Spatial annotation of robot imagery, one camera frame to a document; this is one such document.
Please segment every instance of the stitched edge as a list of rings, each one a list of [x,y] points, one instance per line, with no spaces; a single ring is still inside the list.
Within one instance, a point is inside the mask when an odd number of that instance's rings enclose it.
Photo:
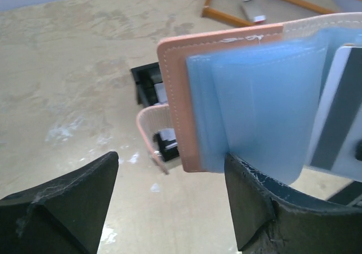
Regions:
[[[284,22],[283,23],[283,26],[287,23],[290,23],[292,21],[288,21],[288,22]],[[279,33],[268,33],[266,35],[264,34],[260,34],[260,35],[263,35],[264,37],[266,36],[275,36],[275,35],[282,35],[284,33],[288,33],[288,32],[292,32],[292,31],[298,31],[298,30],[301,30],[301,29],[307,29],[307,28],[314,28],[314,27],[320,27],[320,26],[324,26],[324,25],[333,25],[333,24],[342,24],[342,23],[362,23],[362,21],[357,21],[357,20],[341,20],[341,21],[331,21],[331,22],[324,22],[324,23],[320,23],[320,24],[315,24],[315,25],[306,25],[306,26],[301,26],[299,28],[295,28],[295,29],[288,29],[288,30],[285,30],[283,32],[279,32]],[[247,40],[247,37],[248,36],[245,36],[245,37],[239,37],[238,39],[239,40]],[[178,113],[177,113],[177,108],[175,106],[175,96],[174,96],[174,92],[173,92],[173,86],[172,86],[172,83],[171,83],[171,77],[170,77],[170,72],[169,72],[169,67],[167,65],[167,60],[166,60],[166,54],[172,50],[175,50],[175,49],[182,49],[182,48],[188,48],[188,47],[191,47],[191,46],[202,46],[202,45],[211,45],[211,44],[216,44],[216,43],[221,43],[220,41],[211,41],[211,42],[201,42],[201,43],[198,43],[198,44],[189,44],[189,45],[181,45],[181,46],[173,46],[171,48],[168,48],[165,50],[165,52],[163,53],[163,61],[165,63],[165,69],[166,69],[166,76],[167,76],[167,81],[169,82],[169,88],[170,88],[170,91],[171,91],[171,99],[172,99],[172,102],[173,102],[173,109],[175,111],[175,117],[176,117],[176,129],[178,131],[178,135],[180,136],[181,140],[180,142],[178,142],[178,147],[181,149],[182,153],[184,153],[184,142],[183,142],[183,134],[181,132],[181,129],[180,129],[180,123],[179,123],[179,118],[178,118]],[[184,163],[186,165],[186,167],[188,167],[188,160],[185,158],[184,159]]]

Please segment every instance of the black box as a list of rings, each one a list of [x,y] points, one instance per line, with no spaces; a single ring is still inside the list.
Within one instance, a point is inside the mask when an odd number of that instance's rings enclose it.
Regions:
[[[149,107],[159,103],[154,88],[155,84],[162,83],[162,76],[158,63],[135,67],[131,69],[131,72],[136,84],[137,104],[142,104],[143,107]],[[166,162],[179,156],[177,146],[172,145],[176,140],[163,140],[160,133],[154,136],[154,140],[157,142],[160,153]]]

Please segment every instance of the black stripe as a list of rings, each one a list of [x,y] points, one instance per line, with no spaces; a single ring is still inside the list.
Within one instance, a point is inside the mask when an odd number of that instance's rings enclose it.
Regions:
[[[311,166],[331,170],[362,102],[362,48],[352,48]]]

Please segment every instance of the white stitching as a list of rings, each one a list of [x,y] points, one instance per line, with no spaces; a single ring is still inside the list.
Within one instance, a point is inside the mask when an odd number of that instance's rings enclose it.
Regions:
[[[257,38],[258,36],[263,36],[263,38],[264,38],[266,36],[275,36],[275,35],[280,35],[280,34],[284,34],[284,33],[287,33],[287,32],[298,31],[298,30],[301,30],[301,29],[320,27],[320,26],[323,26],[323,25],[330,25],[330,24],[341,24],[341,23],[362,23],[362,21],[357,21],[357,20],[354,20],[354,21],[350,21],[350,20],[331,21],[331,22],[325,22],[325,23],[320,23],[320,24],[315,24],[315,25],[306,25],[306,26],[302,26],[302,27],[299,27],[299,28],[295,28],[295,29],[289,29],[289,30],[286,30],[286,31],[283,31],[283,32],[280,32],[280,33],[272,33],[272,34],[268,33],[266,35],[254,35],[254,36],[255,36],[255,38]],[[237,40],[243,40],[243,39],[246,39],[246,37],[237,38]],[[168,78],[169,88],[170,88],[170,91],[171,91],[171,99],[173,101],[173,108],[175,110],[176,126],[177,126],[177,130],[178,130],[178,133],[179,133],[178,135],[181,137],[181,140],[180,140],[180,142],[178,142],[178,144],[179,144],[179,146],[181,145],[180,149],[182,150],[182,152],[184,152],[183,137],[182,137],[183,135],[182,135],[181,130],[180,130],[180,123],[179,123],[179,119],[178,119],[178,115],[177,115],[177,109],[176,109],[176,106],[175,106],[175,96],[174,96],[174,92],[173,92],[173,88],[172,88],[172,84],[171,84],[169,68],[167,66],[166,54],[169,51],[174,50],[174,49],[182,49],[182,48],[187,48],[187,47],[190,47],[190,46],[212,45],[212,44],[216,44],[216,43],[223,43],[223,42],[221,40],[221,41],[212,41],[212,42],[202,42],[202,43],[199,43],[199,44],[189,44],[189,45],[184,45],[184,46],[174,46],[174,47],[166,49],[164,54],[163,54],[163,61],[165,63],[166,75],[167,75],[167,78]],[[186,158],[184,159],[184,163],[185,163],[186,167],[188,167],[188,161],[187,161]]]

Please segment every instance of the brown leather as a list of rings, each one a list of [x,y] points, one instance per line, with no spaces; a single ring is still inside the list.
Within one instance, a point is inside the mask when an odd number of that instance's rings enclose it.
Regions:
[[[282,39],[283,25],[272,24],[162,40],[157,54],[178,149],[186,172],[203,171],[196,137],[186,58],[190,55]]]

